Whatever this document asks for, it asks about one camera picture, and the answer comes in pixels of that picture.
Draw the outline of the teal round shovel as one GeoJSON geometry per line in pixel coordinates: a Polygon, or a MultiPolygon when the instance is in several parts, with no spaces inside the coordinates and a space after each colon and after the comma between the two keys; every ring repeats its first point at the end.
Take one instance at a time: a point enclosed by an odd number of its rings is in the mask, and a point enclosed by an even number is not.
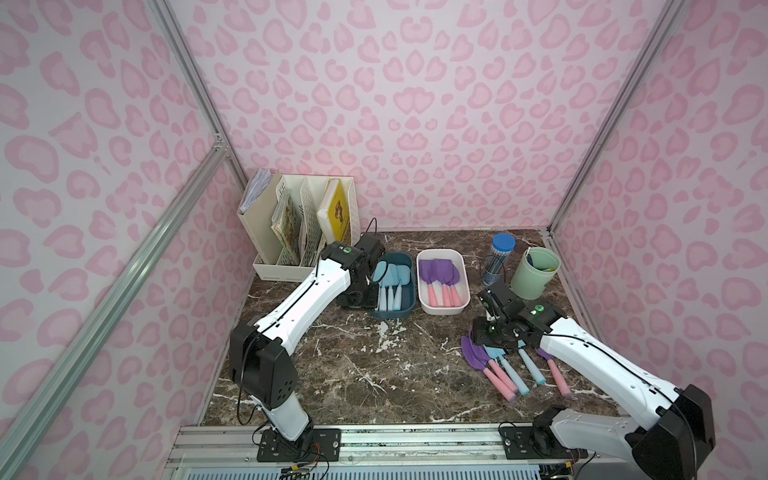
{"type": "Polygon", "coordinates": [[[384,276],[381,280],[381,307],[383,311],[395,309],[395,291],[400,285],[399,270],[396,264],[387,263],[384,276]]]}

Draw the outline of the dark teal storage box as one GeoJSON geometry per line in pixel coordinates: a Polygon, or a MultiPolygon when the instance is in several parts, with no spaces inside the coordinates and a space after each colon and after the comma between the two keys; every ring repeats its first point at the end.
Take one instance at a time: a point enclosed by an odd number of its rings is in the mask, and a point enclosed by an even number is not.
{"type": "Polygon", "coordinates": [[[406,265],[411,270],[410,283],[403,287],[402,309],[400,311],[377,311],[376,306],[378,288],[375,286],[373,280],[365,292],[364,308],[372,311],[372,315],[380,320],[407,318],[418,303],[416,267],[414,266],[413,259],[409,255],[402,252],[390,252],[384,254],[379,261],[385,261],[386,263],[392,263],[396,265],[406,265]]]}

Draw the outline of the teal heart shovel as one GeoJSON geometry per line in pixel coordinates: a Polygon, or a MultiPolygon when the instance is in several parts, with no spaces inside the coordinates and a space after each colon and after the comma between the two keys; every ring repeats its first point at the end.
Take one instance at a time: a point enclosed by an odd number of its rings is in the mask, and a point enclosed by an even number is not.
{"type": "Polygon", "coordinates": [[[391,309],[393,311],[400,311],[402,309],[403,287],[408,285],[411,280],[411,270],[406,265],[396,265],[396,285],[393,287],[393,298],[391,303],[391,309]]]}

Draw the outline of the purple square shovel pink handle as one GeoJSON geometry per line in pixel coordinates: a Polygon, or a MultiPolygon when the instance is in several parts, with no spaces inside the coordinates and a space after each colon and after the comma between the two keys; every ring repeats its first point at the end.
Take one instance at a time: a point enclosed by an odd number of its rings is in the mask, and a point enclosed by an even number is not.
{"type": "Polygon", "coordinates": [[[420,279],[425,283],[428,292],[428,305],[439,307],[439,298],[435,290],[436,276],[433,259],[422,259],[418,262],[420,279]]]}

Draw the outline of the white storage box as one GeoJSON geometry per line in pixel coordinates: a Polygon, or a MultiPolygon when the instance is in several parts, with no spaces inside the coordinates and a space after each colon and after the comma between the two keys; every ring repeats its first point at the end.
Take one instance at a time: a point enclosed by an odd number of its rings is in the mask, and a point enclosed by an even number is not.
{"type": "Polygon", "coordinates": [[[457,315],[470,303],[463,256],[452,249],[427,249],[416,258],[417,292],[429,315],[457,315]]]}

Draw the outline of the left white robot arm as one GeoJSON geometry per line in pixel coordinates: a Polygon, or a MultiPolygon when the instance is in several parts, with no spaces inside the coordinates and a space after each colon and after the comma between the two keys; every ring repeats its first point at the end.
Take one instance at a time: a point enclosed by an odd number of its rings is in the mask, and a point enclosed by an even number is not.
{"type": "Polygon", "coordinates": [[[304,281],[269,314],[240,323],[231,331],[229,366],[241,394],[256,399],[269,423],[282,437],[304,449],[313,429],[310,416],[295,394],[298,372],[292,355],[326,308],[372,310],[378,300],[375,267],[385,253],[374,234],[354,245],[335,241],[304,281]]]}

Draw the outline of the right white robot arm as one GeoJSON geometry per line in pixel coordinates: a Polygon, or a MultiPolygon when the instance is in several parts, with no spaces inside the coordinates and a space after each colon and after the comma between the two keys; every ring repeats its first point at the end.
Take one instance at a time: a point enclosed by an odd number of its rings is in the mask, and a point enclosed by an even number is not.
{"type": "Polygon", "coordinates": [[[608,394],[624,418],[552,406],[532,423],[540,453],[583,449],[634,463],[651,479],[694,479],[716,445],[712,401],[699,387],[680,388],[630,362],[546,302],[527,301],[496,282],[478,294],[487,314],[471,339],[508,349],[519,342],[568,364],[608,394]]]}

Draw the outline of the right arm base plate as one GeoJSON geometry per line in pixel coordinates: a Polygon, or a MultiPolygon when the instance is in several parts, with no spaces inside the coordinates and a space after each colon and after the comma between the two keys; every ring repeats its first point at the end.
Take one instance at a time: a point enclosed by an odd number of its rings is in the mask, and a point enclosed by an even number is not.
{"type": "Polygon", "coordinates": [[[530,425],[504,423],[498,427],[507,460],[587,460],[584,449],[564,447],[551,433],[530,425]]]}

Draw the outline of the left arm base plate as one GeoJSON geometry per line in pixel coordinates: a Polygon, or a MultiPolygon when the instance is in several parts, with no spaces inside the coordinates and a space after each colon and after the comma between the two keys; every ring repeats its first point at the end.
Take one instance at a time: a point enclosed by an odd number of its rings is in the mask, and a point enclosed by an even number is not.
{"type": "Polygon", "coordinates": [[[258,447],[257,461],[266,462],[309,462],[339,460],[342,444],[342,430],[337,428],[314,428],[305,431],[297,440],[284,438],[276,429],[264,430],[255,442],[258,447]]]}

